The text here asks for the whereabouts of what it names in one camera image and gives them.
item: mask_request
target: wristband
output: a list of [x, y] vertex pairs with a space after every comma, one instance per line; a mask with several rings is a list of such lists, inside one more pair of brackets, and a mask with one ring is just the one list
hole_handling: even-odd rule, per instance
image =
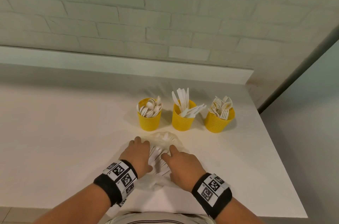
[[118, 203], [121, 207], [127, 196], [134, 190], [134, 182], [138, 174], [132, 164], [126, 160], [113, 162], [95, 180], [94, 184], [101, 187], [111, 201], [111, 207]]
[[192, 189], [193, 196], [205, 212], [215, 219], [232, 199], [232, 192], [225, 181], [215, 174], [204, 174]]

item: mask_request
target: clear plastic bag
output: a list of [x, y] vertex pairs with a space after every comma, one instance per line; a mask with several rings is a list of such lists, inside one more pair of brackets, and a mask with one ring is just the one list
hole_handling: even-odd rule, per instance
[[149, 136], [141, 137], [142, 142], [150, 142], [149, 165], [153, 166], [153, 171], [137, 180], [134, 185], [138, 189], [156, 191], [163, 186], [177, 187], [170, 179], [170, 169], [160, 158], [163, 153], [170, 152], [170, 145], [175, 145], [180, 152], [189, 151], [184, 147], [179, 138], [171, 132], [156, 132]]

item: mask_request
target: yellow cup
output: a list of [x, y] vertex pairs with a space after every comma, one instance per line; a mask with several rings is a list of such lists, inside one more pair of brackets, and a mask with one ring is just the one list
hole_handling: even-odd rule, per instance
[[208, 112], [205, 119], [205, 127], [213, 133], [220, 133], [222, 130], [233, 120], [235, 117], [235, 111], [233, 108], [230, 109], [227, 120], [222, 120], [214, 114]]
[[[189, 101], [189, 108], [196, 107], [197, 105], [192, 102], [191, 100]], [[189, 128], [192, 125], [192, 122], [194, 121], [194, 118], [183, 118], [180, 117], [179, 114], [181, 113], [179, 106], [174, 104], [173, 107], [173, 115], [172, 115], [172, 126], [178, 130], [178, 131], [186, 131], [189, 130]]]
[[[149, 98], [145, 98], [145, 99], [141, 100], [139, 102], [139, 109], [140, 109], [141, 106], [146, 106], [148, 100], [149, 100]], [[152, 118], [142, 117], [140, 115], [140, 113], [138, 113], [140, 127], [145, 131], [156, 130], [159, 127], [161, 112], [162, 111], [160, 111], [157, 116], [152, 117]]]

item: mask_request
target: white table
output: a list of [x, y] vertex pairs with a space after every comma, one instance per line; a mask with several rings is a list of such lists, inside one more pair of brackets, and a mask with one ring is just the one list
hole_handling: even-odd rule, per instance
[[[1, 206], [54, 207], [91, 183], [129, 140], [148, 134], [135, 106], [160, 95], [157, 131], [175, 133], [241, 203], [259, 216], [307, 217], [244, 85], [70, 70], [49, 75], [39, 81], [48, 86], [0, 83]], [[200, 116], [189, 131], [176, 131], [171, 92], [179, 87], [189, 87], [197, 104], [230, 96], [236, 118], [219, 134], [206, 130]], [[135, 190], [122, 209], [204, 213], [177, 188]]]

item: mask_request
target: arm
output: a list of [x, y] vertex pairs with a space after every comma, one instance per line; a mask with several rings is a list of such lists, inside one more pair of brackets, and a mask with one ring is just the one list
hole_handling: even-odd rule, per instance
[[[171, 156], [167, 153], [161, 158], [171, 169], [171, 180], [182, 189], [192, 192], [200, 178], [206, 174], [201, 163], [192, 154], [181, 153], [174, 145], [169, 148]], [[263, 224], [250, 210], [238, 202], [235, 198], [224, 207], [215, 218], [217, 224]]]
[[[148, 165], [150, 143], [141, 142], [140, 137], [129, 142], [129, 146], [120, 155], [119, 160], [128, 161], [136, 171], [138, 178], [152, 171]], [[74, 196], [56, 206], [33, 224], [97, 224], [110, 208], [112, 202], [107, 193], [99, 186], [90, 184]]]

